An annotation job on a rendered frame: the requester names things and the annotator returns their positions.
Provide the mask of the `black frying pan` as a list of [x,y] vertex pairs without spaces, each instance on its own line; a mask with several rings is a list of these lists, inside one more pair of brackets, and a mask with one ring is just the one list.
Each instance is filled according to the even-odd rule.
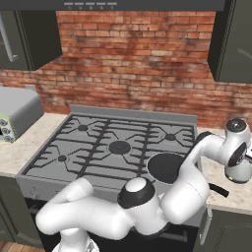
[[207,181],[198,168],[198,159],[192,153],[187,157],[175,153],[152,156],[147,162],[147,171],[155,181],[157,194],[165,196],[169,201],[205,202],[211,190],[227,197],[228,191]]

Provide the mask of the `dark range hood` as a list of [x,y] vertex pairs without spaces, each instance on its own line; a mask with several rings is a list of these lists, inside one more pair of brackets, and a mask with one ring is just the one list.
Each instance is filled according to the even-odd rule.
[[0,0],[1,11],[222,11],[225,0]]

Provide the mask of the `dark cabinet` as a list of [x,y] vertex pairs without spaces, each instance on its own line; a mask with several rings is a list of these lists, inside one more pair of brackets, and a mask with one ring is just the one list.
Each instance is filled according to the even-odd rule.
[[26,201],[13,177],[0,176],[0,240],[42,248]]
[[216,12],[208,63],[216,82],[252,84],[252,0]]
[[54,11],[0,11],[13,53],[10,62],[0,33],[0,69],[35,71],[62,55]]

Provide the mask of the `dark lower cabinet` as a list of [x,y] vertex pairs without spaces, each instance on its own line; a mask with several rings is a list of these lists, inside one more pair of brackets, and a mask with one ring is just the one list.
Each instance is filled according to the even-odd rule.
[[0,176],[0,240],[42,248],[26,201],[13,177]]

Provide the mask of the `grey gas stove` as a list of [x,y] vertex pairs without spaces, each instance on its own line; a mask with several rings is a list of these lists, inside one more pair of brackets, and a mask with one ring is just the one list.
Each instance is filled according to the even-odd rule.
[[73,105],[16,179],[30,202],[49,201],[79,177],[114,202],[128,180],[151,177],[151,156],[185,157],[196,138],[195,115]]

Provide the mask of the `black oven door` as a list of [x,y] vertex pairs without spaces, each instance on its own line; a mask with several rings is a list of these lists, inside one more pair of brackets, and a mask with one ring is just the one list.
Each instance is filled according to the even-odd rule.
[[[46,201],[29,198],[25,198],[25,201],[31,218],[35,221],[35,215],[45,205]],[[199,227],[171,224],[165,232],[181,233],[183,230],[187,232],[187,242],[166,239],[160,236],[148,239],[135,230],[131,230],[122,240],[110,240],[91,233],[90,237],[97,244],[99,252],[193,252]],[[37,232],[45,252],[52,252],[60,241],[59,232],[54,235],[43,234],[38,229]]]

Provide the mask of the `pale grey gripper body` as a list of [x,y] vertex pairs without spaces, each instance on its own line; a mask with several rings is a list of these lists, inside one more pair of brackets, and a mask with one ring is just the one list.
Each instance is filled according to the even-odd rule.
[[239,165],[224,168],[227,179],[237,184],[247,183],[252,178],[252,163],[243,160]]

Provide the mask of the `dark lower cabinet door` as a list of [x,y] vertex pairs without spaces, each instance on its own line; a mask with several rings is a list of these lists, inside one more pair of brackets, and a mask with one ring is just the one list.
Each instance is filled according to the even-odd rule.
[[204,245],[200,233],[204,228],[205,210],[193,252],[252,252],[252,216],[212,210],[213,218]]

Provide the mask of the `dark upper cabinet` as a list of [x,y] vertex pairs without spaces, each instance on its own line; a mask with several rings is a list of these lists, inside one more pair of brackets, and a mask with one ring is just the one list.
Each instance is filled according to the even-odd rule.
[[216,12],[208,63],[216,82],[252,84],[252,0]]
[[13,53],[10,62],[0,33],[0,69],[35,71],[62,55],[54,11],[0,11]]

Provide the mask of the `grey toaster oven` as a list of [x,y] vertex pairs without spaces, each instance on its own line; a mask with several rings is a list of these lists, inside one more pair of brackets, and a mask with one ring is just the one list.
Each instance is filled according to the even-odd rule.
[[14,143],[42,115],[43,108],[37,92],[0,87],[0,140]]

